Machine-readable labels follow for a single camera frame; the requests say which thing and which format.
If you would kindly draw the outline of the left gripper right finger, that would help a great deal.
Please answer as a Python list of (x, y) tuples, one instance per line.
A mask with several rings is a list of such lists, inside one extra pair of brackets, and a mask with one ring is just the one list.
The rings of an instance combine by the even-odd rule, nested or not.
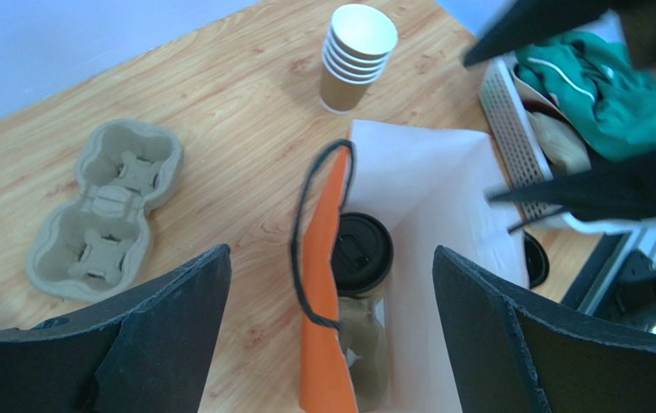
[(466, 412), (656, 412), (656, 335), (543, 298), (440, 246), (432, 277)]

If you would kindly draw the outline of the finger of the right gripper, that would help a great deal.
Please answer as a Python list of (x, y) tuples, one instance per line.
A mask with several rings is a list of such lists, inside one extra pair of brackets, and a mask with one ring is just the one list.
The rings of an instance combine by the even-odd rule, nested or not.
[(491, 203), (539, 203), (549, 209), (527, 223), (570, 213), (583, 221), (656, 218), (656, 150), (552, 181), (498, 191)]
[(480, 31), (462, 59), (465, 67), (514, 52), (572, 30), (600, 35), (624, 43), (622, 24), (610, 1), (514, 1)]

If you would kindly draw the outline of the orange paper bag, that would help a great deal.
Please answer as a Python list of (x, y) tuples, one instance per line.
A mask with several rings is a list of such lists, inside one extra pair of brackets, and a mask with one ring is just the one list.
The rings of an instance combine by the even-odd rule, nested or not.
[(432, 281), (436, 248), (446, 246), (520, 287), (529, 277), (523, 241), (508, 227), (515, 207), (491, 207), (484, 192), (505, 183), (487, 133), (355, 120), (345, 139), (327, 145), (313, 170), (332, 158), (309, 225), (294, 224), (289, 247), (303, 311), (300, 407), (358, 409), (340, 351), (337, 288), (330, 257), (339, 212), (367, 213), (393, 240), (382, 316), (388, 327), (390, 390), (385, 412), (458, 412), (456, 388)]

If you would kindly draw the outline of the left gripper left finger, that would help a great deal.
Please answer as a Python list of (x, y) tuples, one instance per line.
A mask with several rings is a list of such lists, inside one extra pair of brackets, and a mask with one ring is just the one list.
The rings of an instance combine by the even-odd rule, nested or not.
[(0, 412), (195, 412), (231, 285), (220, 244), (32, 329), (0, 330)]

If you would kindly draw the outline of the pulp cup carrier tray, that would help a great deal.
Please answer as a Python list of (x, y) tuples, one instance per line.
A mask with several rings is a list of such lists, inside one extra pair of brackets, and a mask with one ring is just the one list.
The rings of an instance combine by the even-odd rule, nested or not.
[(387, 334), (370, 299), (339, 299), (339, 342), (352, 381), (357, 408), (380, 407), (389, 388)]

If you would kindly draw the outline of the single black cup lid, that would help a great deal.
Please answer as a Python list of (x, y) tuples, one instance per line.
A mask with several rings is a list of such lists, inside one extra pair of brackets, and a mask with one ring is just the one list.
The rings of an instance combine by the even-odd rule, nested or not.
[(380, 292), (393, 264), (387, 228), (365, 213), (343, 213), (331, 256), (340, 297), (362, 299)]

